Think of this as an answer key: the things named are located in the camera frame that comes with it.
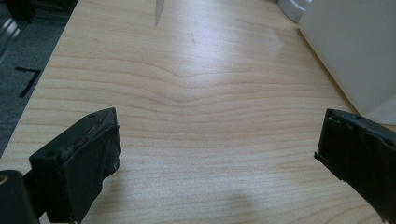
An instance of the wood grain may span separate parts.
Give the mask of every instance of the wood grain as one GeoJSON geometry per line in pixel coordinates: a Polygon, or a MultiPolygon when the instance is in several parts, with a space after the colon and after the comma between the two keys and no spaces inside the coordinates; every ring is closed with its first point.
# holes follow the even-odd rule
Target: wood grain
{"type": "Polygon", "coordinates": [[[122,164],[84,223],[381,223],[313,158],[326,108],[354,108],[276,2],[155,8],[78,2],[0,169],[115,106],[122,164]]]}

